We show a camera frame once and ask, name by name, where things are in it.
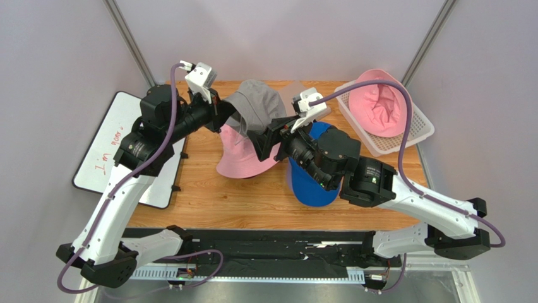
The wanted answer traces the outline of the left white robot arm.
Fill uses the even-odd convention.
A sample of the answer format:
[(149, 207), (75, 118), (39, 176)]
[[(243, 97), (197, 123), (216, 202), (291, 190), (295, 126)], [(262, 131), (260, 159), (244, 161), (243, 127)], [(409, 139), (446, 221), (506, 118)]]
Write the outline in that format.
[(114, 156), (109, 183), (81, 234), (60, 245), (57, 257), (66, 268), (78, 268), (91, 288), (118, 288), (141, 266), (178, 258), (191, 235), (171, 225), (161, 232), (124, 241), (123, 232), (141, 197), (165, 163), (174, 144), (200, 128), (217, 132), (235, 107), (215, 90), (209, 96), (189, 90), (186, 102), (171, 85), (157, 85), (140, 100), (141, 115)]

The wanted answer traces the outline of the pink bucket hat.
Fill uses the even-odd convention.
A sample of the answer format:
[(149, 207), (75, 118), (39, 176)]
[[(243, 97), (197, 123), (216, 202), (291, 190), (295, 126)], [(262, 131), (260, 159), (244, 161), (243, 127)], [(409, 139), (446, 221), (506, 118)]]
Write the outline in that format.
[(260, 162), (253, 143), (248, 138), (241, 136), (227, 124), (224, 124), (220, 130), (223, 155), (216, 166), (220, 175), (231, 179), (248, 179), (266, 172), (277, 164), (274, 157), (278, 153), (280, 144), (275, 145), (270, 156)]

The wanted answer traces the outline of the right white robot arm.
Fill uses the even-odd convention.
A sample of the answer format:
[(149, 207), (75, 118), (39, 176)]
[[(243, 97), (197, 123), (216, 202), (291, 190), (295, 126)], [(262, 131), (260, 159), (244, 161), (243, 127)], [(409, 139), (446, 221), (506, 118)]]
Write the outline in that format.
[(479, 227), (487, 213), (483, 199), (451, 199), (416, 185), (391, 165), (361, 156), (360, 142), (336, 127), (313, 138), (309, 126), (292, 130), (295, 121), (278, 118), (262, 132), (248, 131), (260, 160), (277, 146), (276, 161), (289, 158), (325, 191), (338, 190), (352, 205), (395, 210), (418, 221), (391, 232), (368, 232), (359, 255), (363, 266), (420, 251), (468, 260), (492, 248), (489, 232)]

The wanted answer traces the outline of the light pink cap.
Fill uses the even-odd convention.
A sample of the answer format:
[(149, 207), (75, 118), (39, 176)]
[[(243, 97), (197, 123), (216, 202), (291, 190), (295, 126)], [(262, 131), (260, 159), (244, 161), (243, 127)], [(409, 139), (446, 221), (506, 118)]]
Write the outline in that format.
[(358, 124), (370, 134), (391, 138), (405, 131), (407, 104), (402, 93), (390, 85), (351, 90), (348, 106)]

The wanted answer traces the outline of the blue hat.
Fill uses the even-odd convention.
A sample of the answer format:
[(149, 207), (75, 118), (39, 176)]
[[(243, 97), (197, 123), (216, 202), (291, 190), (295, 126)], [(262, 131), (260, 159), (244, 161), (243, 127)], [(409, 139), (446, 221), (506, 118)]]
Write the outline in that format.
[(286, 178), (288, 188), (293, 192), (296, 199), (306, 206), (327, 206), (337, 199), (340, 192), (340, 186), (330, 191), (323, 189), (291, 158), (289, 158)]

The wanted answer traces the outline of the grey bucket hat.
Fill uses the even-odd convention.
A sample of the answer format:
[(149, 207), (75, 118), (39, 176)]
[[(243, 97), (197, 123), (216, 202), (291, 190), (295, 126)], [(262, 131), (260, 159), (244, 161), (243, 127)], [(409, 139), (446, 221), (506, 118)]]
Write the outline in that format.
[(225, 101), (236, 109), (226, 125), (242, 136), (248, 131), (263, 132), (273, 119), (287, 116), (278, 91), (258, 80), (243, 81)]

